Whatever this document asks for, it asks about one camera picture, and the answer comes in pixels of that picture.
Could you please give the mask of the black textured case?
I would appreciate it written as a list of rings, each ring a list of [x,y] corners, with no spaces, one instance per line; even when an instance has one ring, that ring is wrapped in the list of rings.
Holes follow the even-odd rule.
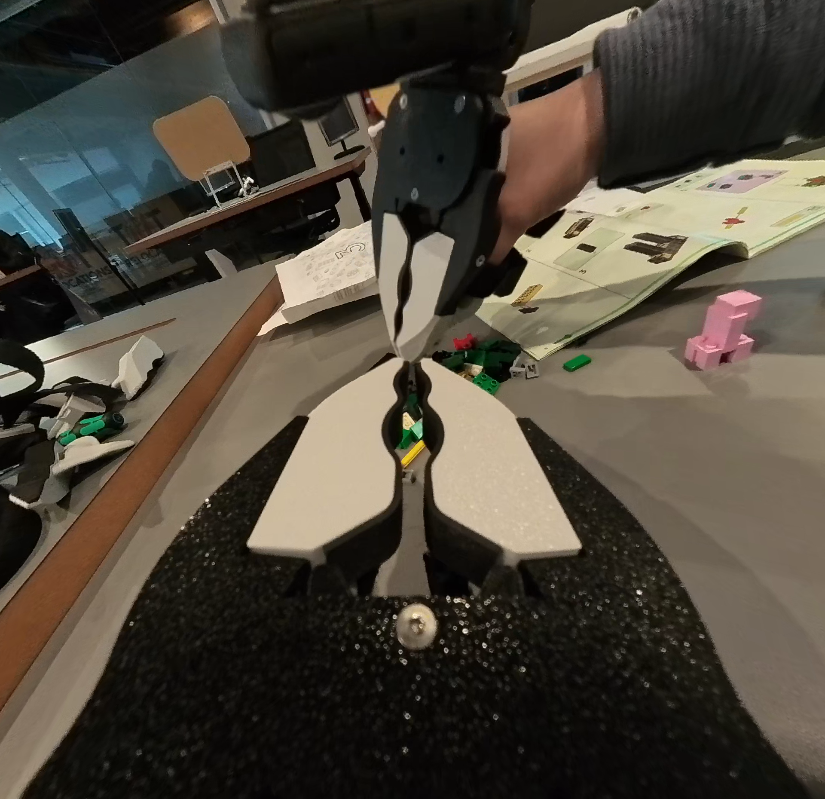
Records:
[[[43,524],[36,510],[14,504],[1,495],[1,587],[24,567],[40,540]]]

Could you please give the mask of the pile of small toy bricks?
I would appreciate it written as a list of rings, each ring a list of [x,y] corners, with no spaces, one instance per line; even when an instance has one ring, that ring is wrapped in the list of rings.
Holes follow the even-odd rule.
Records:
[[[431,359],[492,395],[497,394],[500,385],[508,379],[538,377],[538,365],[530,356],[522,353],[518,344],[508,340],[475,338],[477,343],[473,351],[456,352],[452,343],[449,349],[434,351]],[[414,373],[409,376],[401,424],[402,433],[397,450],[407,451],[423,439],[421,390]]]

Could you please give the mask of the black office chair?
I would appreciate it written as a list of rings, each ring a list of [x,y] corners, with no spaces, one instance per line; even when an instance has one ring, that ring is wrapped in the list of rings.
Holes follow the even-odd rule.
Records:
[[[258,186],[268,187],[316,168],[304,126],[284,123],[247,137]],[[299,253],[315,246],[335,231],[341,220],[337,211],[341,194],[335,181],[305,187],[254,211],[263,235],[275,239],[279,250]]]

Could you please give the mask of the person's right hand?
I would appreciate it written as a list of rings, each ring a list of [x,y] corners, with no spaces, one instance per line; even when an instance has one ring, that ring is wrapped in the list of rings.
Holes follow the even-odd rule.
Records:
[[[599,170],[605,150],[601,70],[510,112],[500,234],[490,262],[501,263],[527,230],[568,204]]]

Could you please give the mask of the green and black tool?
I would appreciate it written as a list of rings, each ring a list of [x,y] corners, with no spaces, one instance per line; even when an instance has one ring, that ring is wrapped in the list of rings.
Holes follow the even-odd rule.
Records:
[[[68,431],[59,434],[57,442],[63,447],[80,438],[93,438],[102,443],[113,438],[125,427],[126,422],[121,413],[106,412],[80,419]]]

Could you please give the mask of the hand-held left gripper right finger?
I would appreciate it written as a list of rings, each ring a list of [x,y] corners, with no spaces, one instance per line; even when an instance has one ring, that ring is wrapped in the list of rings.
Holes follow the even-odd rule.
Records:
[[[415,377],[430,557],[480,588],[500,567],[578,555],[582,543],[517,416],[433,360],[416,364]]]

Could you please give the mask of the pink brick pig figure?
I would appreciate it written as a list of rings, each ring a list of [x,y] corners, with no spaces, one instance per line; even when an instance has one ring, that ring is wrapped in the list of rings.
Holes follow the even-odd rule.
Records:
[[[700,371],[747,360],[754,339],[745,333],[761,309],[762,298],[736,290],[717,296],[707,311],[700,333],[686,341],[684,360]]]

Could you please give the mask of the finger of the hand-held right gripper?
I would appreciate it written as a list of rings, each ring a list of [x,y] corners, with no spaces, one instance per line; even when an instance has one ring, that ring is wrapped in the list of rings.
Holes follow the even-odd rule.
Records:
[[[400,217],[394,213],[385,213],[379,237],[374,238],[377,250],[376,277],[388,337],[396,354],[400,354],[397,336],[400,331],[399,315],[403,312],[402,280],[411,246],[411,238]]]
[[[441,323],[438,301],[454,243],[448,236],[432,233],[412,247],[401,280],[403,297],[398,304],[399,323],[394,336],[400,358],[420,359]]]

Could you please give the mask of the wooden top office desk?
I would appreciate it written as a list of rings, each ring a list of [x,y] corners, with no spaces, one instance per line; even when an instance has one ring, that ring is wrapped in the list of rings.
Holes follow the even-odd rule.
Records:
[[[362,148],[331,168],[263,187],[138,239],[124,252],[125,260],[137,265],[123,275],[136,288],[180,272],[213,282],[221,274],[207,256],[210,251],[248,250],[261,263],[263,253],[302,250],[341,225],[337,205],[344,183],[352,188],[361,219],[367,220],[370,205],[361,176],[369,156],[370,148]]]

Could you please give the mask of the pale green instruction booklet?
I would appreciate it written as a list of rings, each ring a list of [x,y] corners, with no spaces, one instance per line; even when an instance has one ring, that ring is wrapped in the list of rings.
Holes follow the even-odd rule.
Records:
[[[541,360],[622,316],[714,252],[756,257],[824,220],[823,159],[740,160],[647,190],[596,188],[542,237],[476,315]]]

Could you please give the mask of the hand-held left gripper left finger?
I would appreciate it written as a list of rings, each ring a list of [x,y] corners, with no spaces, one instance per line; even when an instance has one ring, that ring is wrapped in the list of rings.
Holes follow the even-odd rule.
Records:
[[[348,587],[394,555],[403,534],[396,454],[409,364],[390,358],[299,419],[301,431],[251,534],[267,557],[327,566]]]

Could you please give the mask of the small wooden board on stand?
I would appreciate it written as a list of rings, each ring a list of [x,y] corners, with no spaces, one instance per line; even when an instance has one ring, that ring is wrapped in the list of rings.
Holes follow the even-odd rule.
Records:
[[[221,206],[213,175],[228,173],[242,186],[238,166],[251,158],[250,146],[229,107],[208,96],[152,124],[155,138],[185,178],[205,185]]]

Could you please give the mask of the white and black plastic part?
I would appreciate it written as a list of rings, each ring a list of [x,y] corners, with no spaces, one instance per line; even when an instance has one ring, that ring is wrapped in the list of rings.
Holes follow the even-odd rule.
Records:
[[[119,360],[118,373],[111,387],[133,401],[151,383],[165,360],[162,349],[143,334]]]

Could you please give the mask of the grey desk with wooden edge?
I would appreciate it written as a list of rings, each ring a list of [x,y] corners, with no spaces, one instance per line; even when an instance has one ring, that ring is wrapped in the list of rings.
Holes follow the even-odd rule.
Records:
[[[2,735],[38,689],[59,690],[56,660],[68,659],[69,692],[100,670],[116,618],[173,537],[167,512],[191,511],[197,479],[171,498],[176,469],[214,413],[263,322],[281,304],[271,265],[104,319],[36,350],[47,383],[86,374],[109,380],[140,336],[166,358],[159,374],[125,407],[123,456],[83,478],[44,510],[44,532],[19,572],[2,587]]]

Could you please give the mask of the white printed paper bag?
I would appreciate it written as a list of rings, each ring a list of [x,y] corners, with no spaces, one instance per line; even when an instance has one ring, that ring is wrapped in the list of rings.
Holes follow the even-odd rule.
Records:
[[[371,222],[337,231],[278,269],[283,304],[258,336],[378,294]]]

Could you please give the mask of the small black monitor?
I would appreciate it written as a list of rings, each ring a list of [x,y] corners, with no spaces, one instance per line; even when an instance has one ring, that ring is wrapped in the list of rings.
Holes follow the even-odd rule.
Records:
[[[359,131],[356,118],[346,98],[341,100],[318,120],[318,127],[324,135],[325,142],[330,148],[341,145],[341,149],[333,155],[336,161],[346,159],[363,151],[364,144],[346,146],[347,138],[352,138]]]

